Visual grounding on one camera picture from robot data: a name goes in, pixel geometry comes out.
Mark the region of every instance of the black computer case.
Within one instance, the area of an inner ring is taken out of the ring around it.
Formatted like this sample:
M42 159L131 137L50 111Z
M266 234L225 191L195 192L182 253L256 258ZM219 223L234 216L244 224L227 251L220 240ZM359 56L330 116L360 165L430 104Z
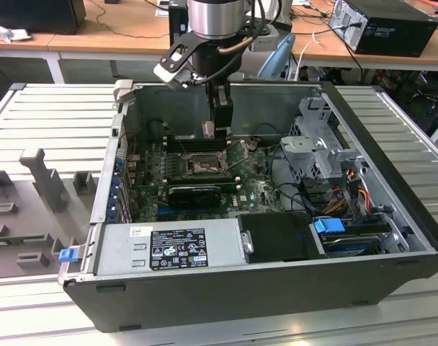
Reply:
M9 29L73 35L85 16L83 0L0 1L0 25Z
M438 19L400 0L338 0L330 27L350 27L345 39L356 54L419 57L438 26Z

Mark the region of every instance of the warning label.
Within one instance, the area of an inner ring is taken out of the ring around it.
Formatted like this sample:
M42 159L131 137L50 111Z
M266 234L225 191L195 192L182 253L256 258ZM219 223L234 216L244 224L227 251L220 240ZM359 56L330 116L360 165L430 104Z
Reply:
M152 231L150 268L171 270L207 267L205 229Z

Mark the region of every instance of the wooden desk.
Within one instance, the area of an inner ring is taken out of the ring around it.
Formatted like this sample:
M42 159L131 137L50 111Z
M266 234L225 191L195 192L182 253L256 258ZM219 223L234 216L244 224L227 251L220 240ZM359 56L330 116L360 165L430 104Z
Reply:
M408 0L409 4L428 11L433 14L434 10L431 5L421 0ZM312 0L315 7L324 11L332 10L322 0ZM318 12L304 9L308 14L319 15ZM293 32L309 32L323 31L329 27L321 23L316 18L298 17L293 21ZM328 66L328 67L356 67L357 65L352 60L352 57L347 52L342 40L334 32L326 32L316 35L320 44L310 45L304 52L303 63L305 66ZM296 35L296 42L292 49L294 55L299 58L304 46L312 40L311 35ZM434 33L429 43L425 47L419 58L395 57L395 56L367 56L355 55L355 58L364 68L389 68L403 70L430 70L438 71L438 30Z
M433 13L428 0L407 0L414 6ZM313 4L329 10L323 0L312 0ZM112 75L116 73L118 60L157 61L169 47L169 24L165 17L155 17L155 7L143 0L123 0L120 4L105 4L104 0L84 0L86 20L77 35L33 34L33 40L3 43L0 41L0 56L20 58L43 58L47 61L55 83L64 83L60 59L92 59L111 61ZM134 38L116 35L115 32L159 38ZM318 15L308 9L308 14ZM316 18L297 18L293 22L293 32L325 30L328 27ZM350 57L342 41L333 32L317 35L321 44L312 44L305 52L303 64L306 66L351 67L356 64ZM297 35L293 53L299 57L301 50L311 40L310 35ZM390 68L403 70L438 71L438 31L432 36L420 58L390 56L356 56L364 68Z

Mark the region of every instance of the green circuit board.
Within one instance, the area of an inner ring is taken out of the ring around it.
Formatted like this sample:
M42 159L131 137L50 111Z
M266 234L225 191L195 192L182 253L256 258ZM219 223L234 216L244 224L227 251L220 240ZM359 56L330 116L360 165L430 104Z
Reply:
M245 154L243 148L242 142L235 142L235 145L226 150L226 158L224 158L221 152L167 153L160 146L152 145L144 155L142 172L144 183L133 185L133 189L138 194L138 220L136 221L235 218L240 213L282 211L280 199L274 192L266 172L269 162L268 152L264 148L254 148ZM217 162L221 160L228 169L219 172ZM218 175L229 179L239 177L239 182L217 182L215 184L202 184L201 182L204 178ZM169 183L166 183L166 177L169 178ZM186 184L186 179L191 179L191 183ZM185 185L221 187L220 205L203 210L198 208L171 209L167 199L169 189Z

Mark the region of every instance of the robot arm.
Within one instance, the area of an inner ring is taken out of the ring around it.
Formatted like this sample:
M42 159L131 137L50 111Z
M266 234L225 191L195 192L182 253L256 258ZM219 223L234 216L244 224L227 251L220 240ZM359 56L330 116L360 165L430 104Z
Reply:
M192 31L180 36L153 70L172 89L206 86L216 138L228 135L232 121L228 77L240 68L245 49L271 30L266 25L262 0L255 1L260 18L251 11L253 15L245 20L245 0L188 0ZM277 16L281 1L278 0Z

